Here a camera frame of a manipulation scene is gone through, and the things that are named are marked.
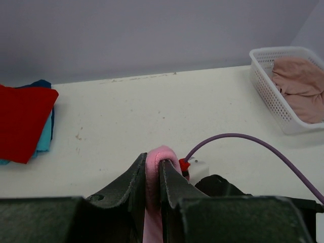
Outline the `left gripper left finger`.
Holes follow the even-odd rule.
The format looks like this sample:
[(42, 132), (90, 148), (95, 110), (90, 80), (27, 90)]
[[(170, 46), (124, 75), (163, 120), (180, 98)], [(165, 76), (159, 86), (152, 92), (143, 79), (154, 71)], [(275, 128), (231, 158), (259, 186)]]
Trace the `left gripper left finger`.
[(124, 173), (86, 198), (101, 210), (104, 242), (143, 241), (146, 157), (140, 154)]

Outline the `pink t shirt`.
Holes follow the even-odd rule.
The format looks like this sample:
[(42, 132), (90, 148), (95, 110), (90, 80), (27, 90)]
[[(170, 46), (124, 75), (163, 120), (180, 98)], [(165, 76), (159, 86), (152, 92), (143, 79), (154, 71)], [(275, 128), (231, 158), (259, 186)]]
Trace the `pink t shirt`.
[(159, 164), (170, 160), (176, 171), (189, 179), (189, 163), (182, 163), (175, 152), (163, 145), (148, 152), (145, 161), (145, 216), (143, 242), (163, 242), (163, 221), (160, 205)]

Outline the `beige t shirt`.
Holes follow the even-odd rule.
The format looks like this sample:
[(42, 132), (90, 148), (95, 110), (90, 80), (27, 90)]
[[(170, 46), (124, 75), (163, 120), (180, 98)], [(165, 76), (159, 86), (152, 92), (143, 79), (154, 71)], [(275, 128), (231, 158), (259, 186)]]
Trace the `beige t shirt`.
[(272, 82), (301, 121), (323, 121), (322, 69), (303, 58), (281, 57), (274, 60)]

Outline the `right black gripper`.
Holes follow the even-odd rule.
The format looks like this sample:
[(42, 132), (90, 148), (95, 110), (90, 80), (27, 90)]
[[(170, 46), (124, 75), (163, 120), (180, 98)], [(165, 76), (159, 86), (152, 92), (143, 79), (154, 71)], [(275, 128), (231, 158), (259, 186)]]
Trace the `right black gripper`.
[(204, 177), (195, 184), (195, 187), (209, 197), (251, 195), (243, 193), (235, 185), (219, 175)]

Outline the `white plastic basket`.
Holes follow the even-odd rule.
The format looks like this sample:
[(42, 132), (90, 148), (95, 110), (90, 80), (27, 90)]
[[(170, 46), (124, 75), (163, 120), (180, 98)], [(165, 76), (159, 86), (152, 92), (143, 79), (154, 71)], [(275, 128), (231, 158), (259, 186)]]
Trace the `white plastic basket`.
[(300, 57), (323, 69), (323, 60), (304, 47), (266, 47), (252, 49), (250, 81), (285, 134), (301, 134), (323, 130), (323, 122), (307, 124), (301, 121), (272, 82), (275, 59)]

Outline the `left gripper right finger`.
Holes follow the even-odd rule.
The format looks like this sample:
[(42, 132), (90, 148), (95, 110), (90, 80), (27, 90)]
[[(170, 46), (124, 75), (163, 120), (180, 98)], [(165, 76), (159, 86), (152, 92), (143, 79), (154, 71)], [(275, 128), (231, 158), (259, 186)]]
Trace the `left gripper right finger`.
[(163, 242), (193, 242), (199, 219), (195, 210), (208, 196), (177, 172), (170, 160), (160, 163), (159, 182)]

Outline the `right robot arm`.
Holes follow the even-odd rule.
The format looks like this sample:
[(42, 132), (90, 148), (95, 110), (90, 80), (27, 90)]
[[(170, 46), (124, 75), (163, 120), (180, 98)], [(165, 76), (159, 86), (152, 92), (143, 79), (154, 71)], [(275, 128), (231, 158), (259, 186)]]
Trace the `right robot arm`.
[[(243, 193), (235, 185), (228, 182), (225, 178), (219, 175), (210, 175), (202, 178), (195, 184), (195, 187), (204, 194), (216, 196), (252, 196), (251, 194)], [(314, 200), (300, 199), (287, 197), (299, 209), (314, 210), (316, 213), (323, 213), (323, 206)]]

